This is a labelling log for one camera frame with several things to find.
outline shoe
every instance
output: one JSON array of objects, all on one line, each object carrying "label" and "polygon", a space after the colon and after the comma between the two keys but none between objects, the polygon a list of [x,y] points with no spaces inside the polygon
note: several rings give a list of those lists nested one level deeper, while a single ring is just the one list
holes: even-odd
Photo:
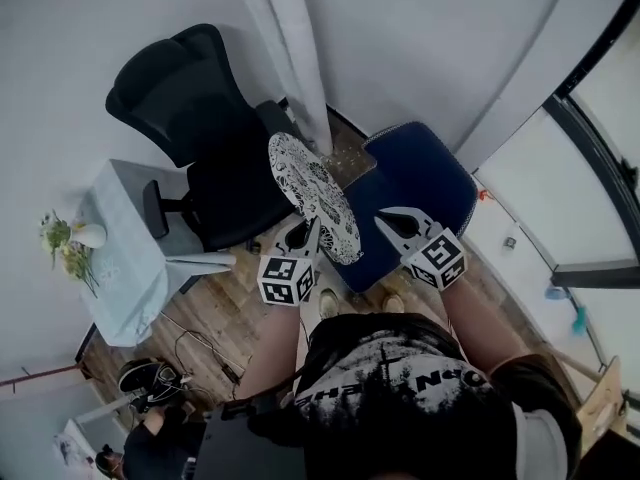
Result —
[{"label": "shoe", "polygon": [[333,318],[340,314],[340,301],[338,301],[338,297],[330,288],[326,288],[320,292],[318,306],[318,311],[322,320]]},{"label": "shoe", "polygon": [[383,313],[404,313],[404,302],[399,295],[388,295],[382,303]]}]

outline floor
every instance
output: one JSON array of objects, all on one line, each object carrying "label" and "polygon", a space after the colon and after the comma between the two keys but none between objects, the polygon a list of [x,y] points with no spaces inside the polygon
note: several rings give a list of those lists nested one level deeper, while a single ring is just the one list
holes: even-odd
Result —
[{"label": "floor", "polygon": [[[341,186],[348,185],[359,175],[374,166],[374,160],[361,148],[362,138],[335,115],[330,116],[335,151],[326,166]],[[267,248],[280,226],[258,238]],[[230,272],[206,276],[200,279],[185,295],[177,294],[167,305],[164,313],[153,324],[153,335],[135,349],[114,348],[106,345],[99,333],[95,333],[84,354],[84,366],[107,401],[119,396],[117,375],[119,368],[133,358],[159,356],[171,361],[176,367],[189,371],[193,391],[190,398],[205,409],[233,398],[234,384],[223,372],[221,364],[227,361],[238,375],[242,374],[253,353],[259,335],[260,324],[268,312],[262,303],[256,284],[259,256],[247,252],[243,247],[234,247],[237,263]],[[483,263],[470,253],[467,279],[478,292],[494,303],[500,314],[511,324],[525,342],[535,349],[541,340],[533,330],[517,303],[507,294]],[[348,291],[326,259],[318,267],[319,288],[331,287],[345,312],[379,312],[389,294],[398,294],[405,303],[406,311],[423,313],[441,320],[444,317],[442,302],[437,291],[424,283],[415,281],[407,272],[398,269],[361,295]],[[314,290],[310,302],[301,309],[304,329],[301,332],[299,361],[304,358],[305,332],[319,321],[317,296]],[[211,348],[198,343],[193,337],[183,335],[183,328],[199,331],[211,341]],[[562,370],[554,362],[557,376],[574,398]],[[131,416],[125,410],[121,419],[128,425]]]}]

